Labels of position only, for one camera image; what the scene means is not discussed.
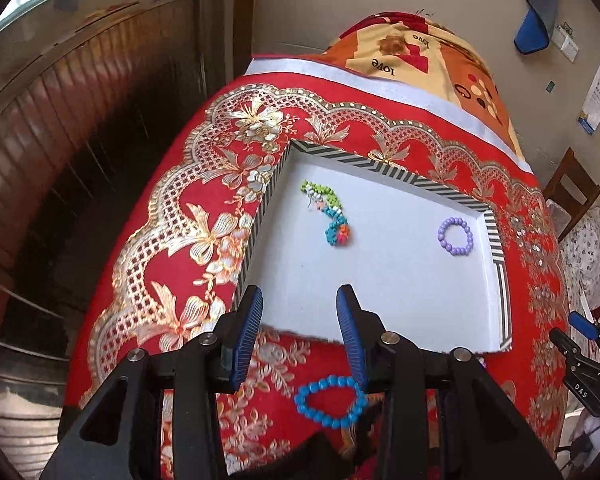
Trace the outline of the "floral fabric cover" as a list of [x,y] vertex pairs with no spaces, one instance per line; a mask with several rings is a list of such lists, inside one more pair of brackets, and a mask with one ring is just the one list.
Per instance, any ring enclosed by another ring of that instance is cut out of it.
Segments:
[[560,242],[568,271],[595,310],[600,307],[600,207],[592,207]]

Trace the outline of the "red floral bedspread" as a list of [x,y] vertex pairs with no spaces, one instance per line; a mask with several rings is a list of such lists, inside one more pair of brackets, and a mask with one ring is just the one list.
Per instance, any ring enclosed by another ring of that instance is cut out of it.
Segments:
[[204,104],[166,151],[107,262],[70,362],[65,413],[87,404],[126,350],[178,350],[228,311],[258,209],[294,140],[490,206],[518,336],[486,367],[554,448],[567,403],[564,366],[548,340],[566,324],[562,257],[492,75],[455,51],[427,73],[380,54],[262,55]]

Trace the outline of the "wooden chair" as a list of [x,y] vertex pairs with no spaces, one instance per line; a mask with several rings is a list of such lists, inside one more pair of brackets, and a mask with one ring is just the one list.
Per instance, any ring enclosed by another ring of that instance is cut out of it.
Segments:
[[600,185],[584,169],[572,148],[567,148],[554,174],[543,188],[543,196],[562,208],[569,222],[556,230],[561,242],[600,197]]

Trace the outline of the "striped white tray box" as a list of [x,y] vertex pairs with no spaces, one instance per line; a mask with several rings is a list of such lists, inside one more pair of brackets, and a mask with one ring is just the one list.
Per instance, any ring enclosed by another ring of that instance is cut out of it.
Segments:
[[263,322],[337,341],[349,284],[420,348],[513,343],[504,249],[489,205],[418,174],[294,141],[254,215],[237,286],[263,292]]

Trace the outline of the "blue grey hanging cloth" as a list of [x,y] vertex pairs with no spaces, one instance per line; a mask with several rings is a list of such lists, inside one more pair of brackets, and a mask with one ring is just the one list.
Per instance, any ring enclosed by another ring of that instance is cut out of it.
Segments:
[[526,0],[528,12],[522,21],[514,46],[521,55],[530,55],[550,45],[558,0]]

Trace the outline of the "orange patterned blanket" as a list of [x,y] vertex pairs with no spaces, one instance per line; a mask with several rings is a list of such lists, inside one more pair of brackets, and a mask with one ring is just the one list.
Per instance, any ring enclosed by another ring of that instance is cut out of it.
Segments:
[[421,15],[382,12],[363,18],[308,60],[409,84],[475,116],[522,157],[489,67],[463,38]]

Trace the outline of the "white wall switch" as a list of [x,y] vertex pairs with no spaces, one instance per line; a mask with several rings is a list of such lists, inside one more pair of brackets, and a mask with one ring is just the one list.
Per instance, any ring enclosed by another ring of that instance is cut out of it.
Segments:
[[579,53],[579,47],[573,39],[573,30],[567,24],[556,24],[553,30],[552,43],[565,55],[565,58],[573,63]]

